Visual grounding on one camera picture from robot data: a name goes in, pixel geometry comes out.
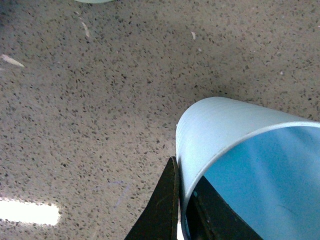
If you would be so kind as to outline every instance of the terrazzo floor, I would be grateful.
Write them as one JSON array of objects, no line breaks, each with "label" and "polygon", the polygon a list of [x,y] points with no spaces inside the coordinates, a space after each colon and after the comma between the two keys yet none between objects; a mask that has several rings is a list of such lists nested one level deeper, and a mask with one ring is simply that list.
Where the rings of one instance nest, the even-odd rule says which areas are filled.
[{"label": "terrazzo floor", "polygon": [[319,75],[319,0],[0,1],[0,198],[59,214],[0,239],[124,239],[190,105],[320,121]]}]

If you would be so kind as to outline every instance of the blue plastic bucket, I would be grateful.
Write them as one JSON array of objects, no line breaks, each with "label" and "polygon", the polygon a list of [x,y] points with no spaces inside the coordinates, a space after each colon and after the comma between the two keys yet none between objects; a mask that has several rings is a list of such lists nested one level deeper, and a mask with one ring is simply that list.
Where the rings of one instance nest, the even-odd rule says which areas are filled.
[{"label": "blue plastic bucket", "polygon": [[205,176],[264,240],[320,236],[320,123],[228,98],[192,105],[176,132],[181,225]]}]

